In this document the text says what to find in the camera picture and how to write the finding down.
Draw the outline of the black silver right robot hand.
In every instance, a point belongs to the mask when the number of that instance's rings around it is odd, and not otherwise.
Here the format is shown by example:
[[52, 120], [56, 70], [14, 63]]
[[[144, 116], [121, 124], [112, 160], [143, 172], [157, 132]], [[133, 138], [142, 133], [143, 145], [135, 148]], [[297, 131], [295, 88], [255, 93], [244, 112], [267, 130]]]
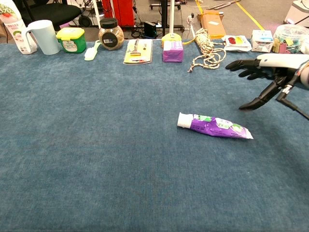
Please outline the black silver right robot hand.
[[233, 61], [225, 68], [232, 72], [243, 70], [239, 77], [249, 80], [272, 80], [258, 97], [239, 107], [243, 111], [255, 110], [277, 94], [277, 101], [298, 111], [295, 105], [287, 101], [286, 96], [294, 86], [309, 88], [309, 56], [304, 54], [262, 54], [255, 59]]

